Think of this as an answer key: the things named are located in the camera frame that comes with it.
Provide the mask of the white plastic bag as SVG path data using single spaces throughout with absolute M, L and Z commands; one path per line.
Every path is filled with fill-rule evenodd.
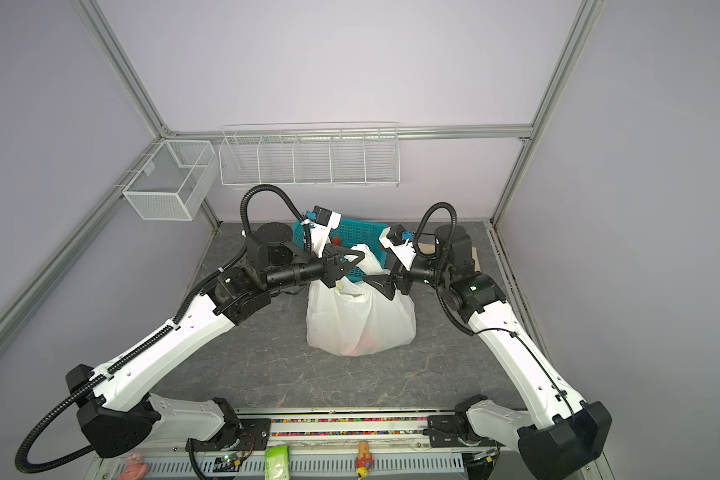
M 400 293 L 388 299 L 365 281 L 341 278 L 333 288 L 314 281 L 306 326 L 313 348 L 346 357 L 376 354 L 414 340 L 415 304 Z

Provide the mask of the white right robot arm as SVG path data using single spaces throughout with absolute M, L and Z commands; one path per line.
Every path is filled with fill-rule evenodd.
M 389 300 L 415 283 L 431 287 L 451 324 L 487 345 L 525 405 L 513 410 L 474 395 L 455 407 L 451 425 L 429 426 L 430 433 L 467 446 L 490 440 L 497 449 L 507 447 L 536 479 L 564 479 L 601 457 L 611 414 L 563 379 L 498 283 L 477 270 L 471 237 L 451 204 L 430 206 L 414 230 L 386 228 L 379 243 L 395 262 L 386 275 L 366 275 L 366 283 Z

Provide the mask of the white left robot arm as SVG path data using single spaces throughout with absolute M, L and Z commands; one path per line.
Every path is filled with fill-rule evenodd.
M 290 226 L 267 223 L 253 229 L 248 206 L 255 195 L 277 195 L 302 227 L 296 244 Z M 250 188 L 240 203 L 244 244 L 226 264 L 198 282 L 177 312 L 160 328 L 114 359 L 95 368 L 80 365 L 67 375 L 70 393 L 27 434 L 17 449 L 18 471 L 53 470 L 95 452 L 113 458 L 135 449 L 170 422 L 150 391 L 162 378 L 211 340 L 229 332 L 274 296 L 291 286 L 320 281 L 328 287 L 351 272 L 366 255 L 330 243 L 338 213 L 315 207 L 301 212 L 287 193 L 271 184 Z M 34 463 L 29 454 L 40 435 L 71 406 L 88 441 L 57 459 Z

